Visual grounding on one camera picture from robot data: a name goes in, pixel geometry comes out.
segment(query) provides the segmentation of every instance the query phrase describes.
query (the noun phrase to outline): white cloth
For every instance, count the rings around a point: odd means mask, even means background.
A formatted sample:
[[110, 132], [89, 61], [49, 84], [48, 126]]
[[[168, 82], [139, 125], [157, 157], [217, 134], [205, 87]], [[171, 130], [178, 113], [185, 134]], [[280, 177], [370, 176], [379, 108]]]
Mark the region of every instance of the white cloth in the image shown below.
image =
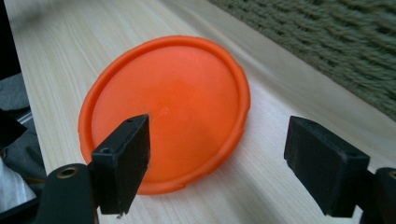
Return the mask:
[[33, 191], [21, 176], [0, 159], [0, 213], [35, 198]]

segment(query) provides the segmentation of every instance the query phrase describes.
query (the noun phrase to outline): wooden table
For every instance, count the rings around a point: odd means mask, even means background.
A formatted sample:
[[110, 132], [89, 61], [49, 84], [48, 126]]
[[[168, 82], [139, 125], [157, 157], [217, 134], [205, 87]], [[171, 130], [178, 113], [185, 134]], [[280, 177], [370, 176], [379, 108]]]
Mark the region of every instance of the wooden table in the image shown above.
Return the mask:
[[322, 215], [283, 159], [289, 117], [315, 120], [395, 166], [396, 123], [206, 1], [7, 0], [47, 172], [84, 162], [78, 114], [101, 72], [127, 49], [165, 35], [211, 39], [243, 66], [251, 108], [240, 144], [211, 175], [178, 192], [137, 196], [101, 223], [358, 223]]

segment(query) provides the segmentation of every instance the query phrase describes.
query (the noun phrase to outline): green woven mat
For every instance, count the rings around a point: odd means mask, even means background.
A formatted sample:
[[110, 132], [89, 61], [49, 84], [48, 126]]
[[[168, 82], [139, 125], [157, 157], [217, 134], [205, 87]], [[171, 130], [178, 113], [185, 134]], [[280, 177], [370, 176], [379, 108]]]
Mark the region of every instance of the green woven mat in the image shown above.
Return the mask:
[[209, 0], [396, 120], [395, 0]]

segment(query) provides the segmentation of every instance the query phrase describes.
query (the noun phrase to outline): table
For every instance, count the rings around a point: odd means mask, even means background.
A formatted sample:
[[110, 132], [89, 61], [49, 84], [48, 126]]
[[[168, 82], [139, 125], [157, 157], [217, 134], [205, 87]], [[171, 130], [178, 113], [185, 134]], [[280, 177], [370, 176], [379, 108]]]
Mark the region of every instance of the table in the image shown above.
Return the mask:
[[226, 12], [199, 0], [7, 0], [47, 172], [84, 162], [78, 114], [101, 72], [127, 49], [165, 35], [211, 39], [244, 68], [251, 93], [233, 155], [185, 189], [137, 196], [101, 223], [358, 223], [322, 215], [283, 159], [289, 117], [312, 119], [395, 166], [396, 122]]

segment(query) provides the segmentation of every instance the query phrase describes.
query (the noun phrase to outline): orange disc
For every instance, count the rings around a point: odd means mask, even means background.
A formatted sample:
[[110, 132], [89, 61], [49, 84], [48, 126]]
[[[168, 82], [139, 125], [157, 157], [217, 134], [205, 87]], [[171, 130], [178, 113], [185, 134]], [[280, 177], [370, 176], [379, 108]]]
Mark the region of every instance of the orange disc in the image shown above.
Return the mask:
[[249, 106], [245, 74], [227, 50], [199, 37], [154, 39], [122, 54], [93, 84], [79, 115], [81, 152], [91, 162], [120, 123], [148, 114], [151, 157], [138, 193], [175, 191], [228, 158]]

